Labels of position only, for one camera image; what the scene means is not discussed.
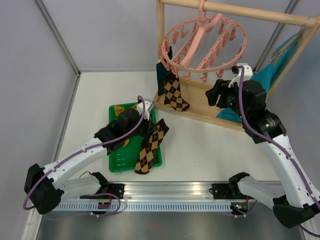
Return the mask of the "brown argyle sock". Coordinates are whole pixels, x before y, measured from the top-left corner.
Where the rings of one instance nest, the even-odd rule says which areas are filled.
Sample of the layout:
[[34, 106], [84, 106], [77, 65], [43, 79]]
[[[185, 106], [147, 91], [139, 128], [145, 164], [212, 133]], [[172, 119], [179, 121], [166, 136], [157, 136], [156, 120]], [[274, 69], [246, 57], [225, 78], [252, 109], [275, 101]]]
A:
[[163, 118], [156, 123], [155, 127], [156, 131], [141, 142], [139, 159], [134, 168], [134, 172], [139, 175], [146, 175], [150, 172], [154, 163], [155, 151], [170, 129]]
[[190, 107], [190, 104], [182, 98], [180, 79], [173, 73], [164, 78], [164, 104], [170, 105], [177, 112], [184, 112]]

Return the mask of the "pink round clip hanger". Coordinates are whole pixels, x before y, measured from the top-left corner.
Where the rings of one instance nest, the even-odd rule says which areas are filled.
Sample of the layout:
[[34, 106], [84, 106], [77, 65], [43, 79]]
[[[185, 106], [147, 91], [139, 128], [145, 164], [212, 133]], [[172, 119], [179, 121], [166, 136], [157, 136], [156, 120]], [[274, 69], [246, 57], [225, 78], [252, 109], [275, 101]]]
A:
[[[222, 13], [208, 15], [204, 4], [203, 0], [199, 2], [197, 17], [179, 23], [164, 36], [159, 57], [165, 68], [175, 76], [183, 75], [190, 81], [192, 74], [199, 74], [199, 78], [206, 83], [210, 73], [215, 73], [220, 79], [225, 70], [237, 64], [245, 52], [248, 37], [235, 20]], [[237, 53], [218, 63], [217, 58], [223, 49], [235, 38], [242, 39]], [[172, 60], [168, 57], [170, 46]]]

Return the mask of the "green reindeer sock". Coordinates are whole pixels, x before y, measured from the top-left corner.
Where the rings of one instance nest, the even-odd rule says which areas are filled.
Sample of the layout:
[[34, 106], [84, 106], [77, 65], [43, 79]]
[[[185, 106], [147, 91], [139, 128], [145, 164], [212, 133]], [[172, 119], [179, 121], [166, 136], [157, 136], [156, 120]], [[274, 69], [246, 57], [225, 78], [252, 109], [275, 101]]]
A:
[[156, 78], [157, 78], [157, 86], [158, 91], [157, 95], [161, 96], [165, 93], [164, 86], [165, 86], [165, 78], [167, 75], [169, 75], [171, 71], [168, 71], [163, 63], [159, 60], [156, 64]]
[[172, 50], [172, 46], [171, 45], [169, 46], [169, 52], [167, 53], [167, 55], [168, 55], [168, 58], [170, 60], [172, 60], [172, 58], [173, 58], [173, 50]]

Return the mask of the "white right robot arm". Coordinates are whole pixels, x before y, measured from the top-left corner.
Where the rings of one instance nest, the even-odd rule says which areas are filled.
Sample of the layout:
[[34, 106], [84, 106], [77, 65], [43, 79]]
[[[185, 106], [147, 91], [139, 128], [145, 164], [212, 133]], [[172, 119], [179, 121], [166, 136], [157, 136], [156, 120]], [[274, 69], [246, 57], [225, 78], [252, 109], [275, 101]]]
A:
[[205, 93], [208, 104], [230, 109], [238, 117], [242, 113], [242, 127], [264, 152], [282, 189], [272, 188], [246, 172], [229, 178], [228, 192], [234, 199], [249, 196], [272, 209], [277, 220], [286, 228], [293, 228], [312, 219], [320, 212], [320, 192], [302, 170], [280, 118], [267, 110], [267, 93], [259, 82], [247, 80], [242, 86], [218, 79]]

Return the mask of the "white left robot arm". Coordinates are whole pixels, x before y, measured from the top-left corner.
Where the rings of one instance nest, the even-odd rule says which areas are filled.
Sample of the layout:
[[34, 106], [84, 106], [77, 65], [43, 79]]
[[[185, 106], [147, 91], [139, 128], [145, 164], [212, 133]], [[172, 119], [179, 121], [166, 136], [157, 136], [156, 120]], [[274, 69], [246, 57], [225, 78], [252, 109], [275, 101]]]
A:
[[[91, 163], [124, 147], [127, 140], [135, 137], [142, 138], [136, 172], [147, 174], [153, 166], [154, 152], [164, 137], [164, 124], [163, 119], [155, 122], [148, 110], [125, 109], [76, 152], [43, 167], [37, 163], [32, 165], [27, 171], [24, 184], [27, 196], [23, 208], [33, 208], [45, 215], [60, 203], [73, 198], [117, 199], [118, 196], [110, 191], [110, 182], [100, 172], [93, 172], [85, 178], [71, 177]], [[27, 206], [28, 201], [32, 202], [31, 207]]]

